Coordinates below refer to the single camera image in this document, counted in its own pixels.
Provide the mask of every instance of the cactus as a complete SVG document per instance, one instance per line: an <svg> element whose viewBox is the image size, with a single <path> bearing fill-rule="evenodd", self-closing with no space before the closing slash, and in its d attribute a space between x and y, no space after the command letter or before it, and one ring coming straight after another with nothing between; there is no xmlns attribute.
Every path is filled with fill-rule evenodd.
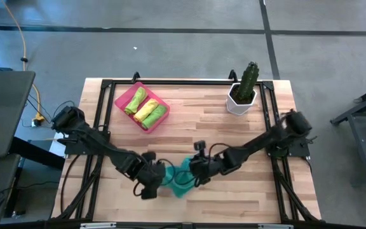
<svg viewBox="0 0 366 229"><path fill-rule="evenodd" d="M240 87L233 99L235 101L252 100L252 92L257 83L258 76L259 68L257 63L250 62L242 75Z"/></svg>

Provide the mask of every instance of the teal cloth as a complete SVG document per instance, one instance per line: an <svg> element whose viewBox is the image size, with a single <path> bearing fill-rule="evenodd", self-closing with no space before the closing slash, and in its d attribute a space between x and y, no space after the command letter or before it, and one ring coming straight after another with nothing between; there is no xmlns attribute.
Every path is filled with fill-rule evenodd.
<svg viewBox="0 0 366 229"><path fill-rule="evenodd" d="M180 167L175 166L175 172L178 173L179 171L189 171L189 163L191 157L187 157L182 162ZM163 178L163 184L168 183L173 177L173 167L169 166L166 168L166 175ZM173 193L177 198L182 198L187 192L189 192L194 187L194 179L193 175L190 172L181 172L172 182L166 185L166 187L172 189Z"/></svg>

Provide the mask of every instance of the potted cactus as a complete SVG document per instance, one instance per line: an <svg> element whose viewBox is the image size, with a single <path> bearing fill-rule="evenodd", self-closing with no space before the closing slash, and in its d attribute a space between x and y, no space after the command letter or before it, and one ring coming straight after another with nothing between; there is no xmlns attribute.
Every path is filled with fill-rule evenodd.
<svg viewBox="0 0 366 229"><path fill-rule="evenodd" d="M227 94L227 110L235 115L243 115L252 106L257 97L254 86L259 76L257 63L251 62L245 69L241 83L233 83Z"/></svg>

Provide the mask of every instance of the wood grain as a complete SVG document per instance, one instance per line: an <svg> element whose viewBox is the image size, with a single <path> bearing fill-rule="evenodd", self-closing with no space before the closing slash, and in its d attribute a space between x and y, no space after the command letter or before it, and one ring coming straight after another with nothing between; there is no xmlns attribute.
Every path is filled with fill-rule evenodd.
<svg viewBox="0 0 366 229"><path fill-rule="evenodd" d="M86 121L90 125L95 116L101 80L101 78L87 78L81 96L79 107L85 112ZM115 98L129 87L117 85ZM229 86L148 85L148 87L170 105L169 117L154 132L145 134L122 111L113 106L109 130L111 142L116 146L139 153L155 151L158 158L167 158L175 165L179 165L185 157L194 153L193 143L196 141L206 140L208 146L217 142L239 146L265 132L259 90L258 98L251 109L243 116L235 116L226 111L226 94ZM274 87L279 112L295 109L290 82L274 81ZM216 146L213 153L218 153L222 149L223 146ZM71 160L72 158L66 160L62 180ZM70 172L64 191L65 206L79 190L85 160L85 156L80 156ZM289 165L296 194L311 213L319 218L320 212L308 165L300 158L289 158ZM134 183L119 174L109 159L105 158L94 220L280 222L271 162L265 151L250 156L240 170L227 176L215 176L210 183L193 189L184 198L176 198L170 190L161 188L158 198L141 200L133 196L133 186ZM61 191L58 190L57 193L53 217L60 214ZM287 195L284 197L290 216L288 197Z"/></svg>

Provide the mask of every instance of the yellow cable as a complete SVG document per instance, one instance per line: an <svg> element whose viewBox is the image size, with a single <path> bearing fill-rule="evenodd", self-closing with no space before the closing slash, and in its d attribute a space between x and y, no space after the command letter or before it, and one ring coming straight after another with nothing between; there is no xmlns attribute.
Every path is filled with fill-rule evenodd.
<svg viewBox="0 0 366 229"><path fill-rule="evenodd" d="M24 45L24 58L26 58L26 42L25 42L25 37L24 34L22 32L22 30L20 29L19 23L17 22L17 20L15 19L15 17L13 16L11 10L9 9L9 7L5 4L4 0L1 0L1 2L4 4L6 11L8 11L8 13L11 15L11 18L13 19L13 21L15 22L15 24L18 27L19 33L20 33L20 37L22 38L22 43ZM23 70L26 70L26 63L25 61L22 61L22 65L23 65ZM40 122L42 122L44 120L43 116L41 116L40 111L41 111L41 99L39 96L39 90L37 89L37 87L35 86L35 84L32 84L32 88L35 90L36 92L36 99L37 99L37 113L35 116L36 120L39 120Z"/></svg>

